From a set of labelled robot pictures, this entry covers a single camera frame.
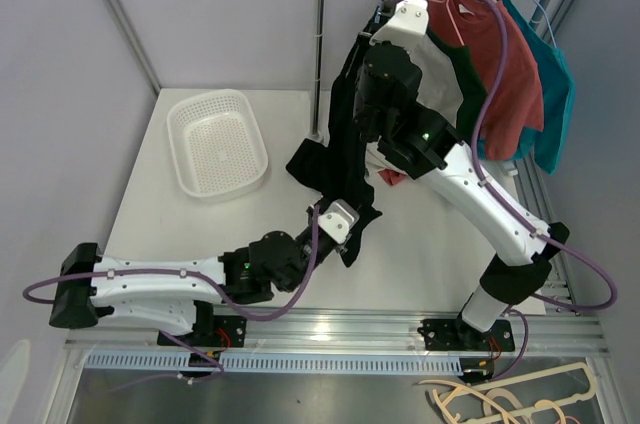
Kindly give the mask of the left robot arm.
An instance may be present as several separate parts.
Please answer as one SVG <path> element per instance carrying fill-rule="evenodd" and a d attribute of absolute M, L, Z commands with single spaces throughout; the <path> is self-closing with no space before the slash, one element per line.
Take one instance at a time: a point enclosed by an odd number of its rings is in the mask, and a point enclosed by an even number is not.
<path fill-rule="evenodd" d="M 297 237 L 272 231 L 245 247 L 192 261 L 127 261 L 81 243 L 63 261 L 50 326 L 156 328 L 194 345 L 209 342 L 215 320 L 199 304 L 237 306 L 295 293 L 332 252 L 343 249 L 359 220 L 345 201 L 309 212 Z"/>

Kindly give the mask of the red t shirt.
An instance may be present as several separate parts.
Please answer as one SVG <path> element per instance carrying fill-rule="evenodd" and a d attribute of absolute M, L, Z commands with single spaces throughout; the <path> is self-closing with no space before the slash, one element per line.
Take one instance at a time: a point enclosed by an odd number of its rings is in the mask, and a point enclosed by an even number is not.
<path fill-rule="evenodd" d="M 474 0 L 453 0 L 457 26 L 485 88 L 491 90 L 502 55 L 502 34 L 490 6 Z M 525 127 L 544 128 L 544 103 L 537 63 L 519 27 L 504 5 L 496 4 L 507 33 L 506 67 L 482 122 L 478 152 L 487 160 L 513 157 Z M 459 45 L 446 9 L 429 3 L 429 29 L 450 46 Z"/>

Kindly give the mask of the pink wire hanger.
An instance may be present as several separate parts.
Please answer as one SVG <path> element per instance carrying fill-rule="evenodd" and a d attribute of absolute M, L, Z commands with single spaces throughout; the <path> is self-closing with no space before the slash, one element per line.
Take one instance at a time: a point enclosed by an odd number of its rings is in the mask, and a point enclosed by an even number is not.
<path fill-rule="evenodd" d="M 456 20 L 454 18 L 454 14 L 453 14 L 453 6 L 454 6 L 453 0 L 427 0 L 427 1 L 430 2 L 430 3 L 433 3 L 433 4 L 441 4 L 441 5 L 443 5 L 445 7 L 447 15 L 448 15 L 448 18 L 449 18 L 449 21 L 450 21 L 450 24 L 451 24 L 451 27 L 454 30 L 455 34 L 456 34 L 457 41 L 458 41 L 458 43 L 459 43 L 459 45 L 461 47 L 464 47 L 465 46 L 465 42 L 463 40 L 463 37 L 462 37 L 462 35 L 460 33 L 460 30 L 459 30 L 459 28 L 457 26 L 457 23 L 456 23 Z"/>

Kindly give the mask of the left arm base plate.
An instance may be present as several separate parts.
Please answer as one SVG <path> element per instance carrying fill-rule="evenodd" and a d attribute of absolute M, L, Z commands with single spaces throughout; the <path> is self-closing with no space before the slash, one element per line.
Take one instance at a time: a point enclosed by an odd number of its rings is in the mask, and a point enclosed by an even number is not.
<path fill-rule="evenodd" d="M 246 325 L 239 316 L 209 315 L 197 318 L 190 333 L 175 339 L 192 347 L 243 348 Z"/>

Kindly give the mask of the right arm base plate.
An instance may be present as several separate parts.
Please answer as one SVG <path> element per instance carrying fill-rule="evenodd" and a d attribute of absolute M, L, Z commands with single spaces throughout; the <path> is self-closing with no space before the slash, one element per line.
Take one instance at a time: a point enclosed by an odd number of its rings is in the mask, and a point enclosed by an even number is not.
<path fill-rule="evenodd" d="M 506 319 L 498 319 L 488 331 L 480 332 L 460 316 L 427 318 L 421 321 L 417 332 L 428 351 L 489 352 L 492 343 L 501 351 L 515 350 L 512 327 Z"/>

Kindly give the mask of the black t shirt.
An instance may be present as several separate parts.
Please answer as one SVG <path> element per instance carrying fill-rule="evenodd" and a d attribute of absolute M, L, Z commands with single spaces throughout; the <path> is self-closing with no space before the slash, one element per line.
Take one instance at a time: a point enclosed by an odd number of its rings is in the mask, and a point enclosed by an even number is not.
<path fill-rule="evenodd" d="M 366 181 L 366 143 L 353 122 L 357 77 L 369 49 L 369 40 L 358 36 L 330 91 L 329 142 L 302 141 L 285 166 L 287 172 L 303 186 L 313 189 L 326 201 L 344 200 L 359 219 L 346 250 L 341 254 L 349 268 L 360 253 L 364 229 L 382 213 L 373 207 L 374 188 Z"/>

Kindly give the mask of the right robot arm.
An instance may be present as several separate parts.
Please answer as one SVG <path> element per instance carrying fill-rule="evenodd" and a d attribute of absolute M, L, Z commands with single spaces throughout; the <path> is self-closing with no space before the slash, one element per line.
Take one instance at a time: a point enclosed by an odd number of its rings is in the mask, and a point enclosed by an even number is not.
<path fill-rule="evenodd" d="M 509 307 L 543 286 L 569 230 L 536 217 L 492 185 L 454 127 L 418 103 L 422 72 L 409 53 L 425 36 L 427 23 L 425 0 L 393 6 L 371 37 L 359 70 L 354 123 L 388 164 L 447 199 L 494 248 L 455 324 L 458 342 L 474 349 L 490 338 L 491 327 Z"/>

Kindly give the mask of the green and white t shirt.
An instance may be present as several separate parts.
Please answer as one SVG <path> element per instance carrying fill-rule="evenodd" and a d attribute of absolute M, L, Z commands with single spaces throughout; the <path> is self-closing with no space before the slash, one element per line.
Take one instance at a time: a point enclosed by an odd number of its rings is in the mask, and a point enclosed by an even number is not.
<path fill-rule="evenodd" d="M 444 44 L 428 27 L 410 53 L 388 43 L 374 49 L 384 65 L 379 151 L 414 179 L 473 168 L 469 140 L 486 90 L 468 50 Z"/>

